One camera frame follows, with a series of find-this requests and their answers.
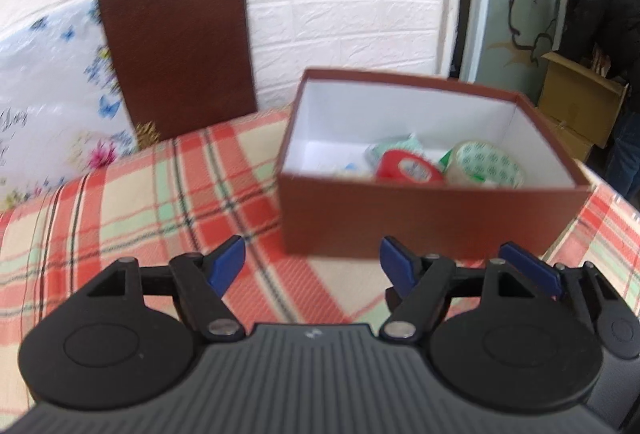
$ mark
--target tape roll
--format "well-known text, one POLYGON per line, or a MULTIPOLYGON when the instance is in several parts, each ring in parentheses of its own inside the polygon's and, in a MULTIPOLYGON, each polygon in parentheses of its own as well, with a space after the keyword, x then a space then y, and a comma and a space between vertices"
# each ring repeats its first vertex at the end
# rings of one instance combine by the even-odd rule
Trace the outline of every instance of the tape roll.
POLYGON ((392 149, 380 159, 376 178, 428 184, 443 183, 444 177, 437 167, 417 154, 392 149))
POLYGON ((449 154, 445 179, 451 185, 511 187, 524 184, 524 169, 488 141, 462 141, 449 154))

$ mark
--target cardboard box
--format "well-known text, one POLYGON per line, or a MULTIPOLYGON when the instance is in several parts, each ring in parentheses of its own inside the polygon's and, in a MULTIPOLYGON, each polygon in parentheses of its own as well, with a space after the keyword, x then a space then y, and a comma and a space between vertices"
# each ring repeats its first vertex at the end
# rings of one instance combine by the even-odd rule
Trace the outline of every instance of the cardboard box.
POLYGON ((571 156, 580 161, 586 161, 591 153, 593 144, 586 138, 581 137, 575 131, 569 129, 563 122, 558 122, 556 119, 546 116, 544 113, 542 118, 545 119, 546 124, 555 132, 556 137, 560 139, 562 145, 571 156))
POLYGON ((558 53, 543 57, 549 60, 549 67, 538 103, 542 112, 606 147, 626 88, 558 53))
POLYGON ((489 258, 506 241, 543 254, 591 187, 521 94, 381 72, 308 70, 276 164, 291 254, 373 258, 394 235, 419 254, 489 258), (519 162, 519 189, 418 186, 335 176, 370 145, 416 133, 429 158, 487 140, 519 162))

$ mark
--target metal screw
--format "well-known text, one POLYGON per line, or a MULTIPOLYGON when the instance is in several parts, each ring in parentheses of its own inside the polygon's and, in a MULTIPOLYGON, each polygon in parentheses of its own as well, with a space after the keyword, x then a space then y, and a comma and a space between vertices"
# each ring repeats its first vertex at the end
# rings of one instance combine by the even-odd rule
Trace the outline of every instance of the metal screw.
POLYGON ((385 326, 385 334, 391 338, 411 338, 415 335, 415 326, 411 322, 394 320, 385 326))
POLYGON ((240 329, 240 324, 231 319, 216 319, 209 323, 207 329, 212 335, 230 337, 240 329))

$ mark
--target clear tape roll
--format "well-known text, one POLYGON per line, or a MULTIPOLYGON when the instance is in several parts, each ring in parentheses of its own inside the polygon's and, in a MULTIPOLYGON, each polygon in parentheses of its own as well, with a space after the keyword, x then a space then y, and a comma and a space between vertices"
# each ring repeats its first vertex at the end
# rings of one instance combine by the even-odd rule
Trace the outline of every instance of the clear tape roll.
POLYGON ((483 140, 458 143, 449 155, 444 173, 449 185, 518 188, 524 169, 496 145, 483 140))

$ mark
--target jeans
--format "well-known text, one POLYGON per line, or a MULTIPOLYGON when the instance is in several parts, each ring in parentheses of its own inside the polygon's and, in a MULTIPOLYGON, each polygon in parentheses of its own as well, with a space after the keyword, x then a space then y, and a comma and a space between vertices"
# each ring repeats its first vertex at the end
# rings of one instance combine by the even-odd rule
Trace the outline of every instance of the jeans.
POLYGON ((613 140, 604 180, 628 200, 640 189, 640 113, 627 110, 621 115, 613 140))

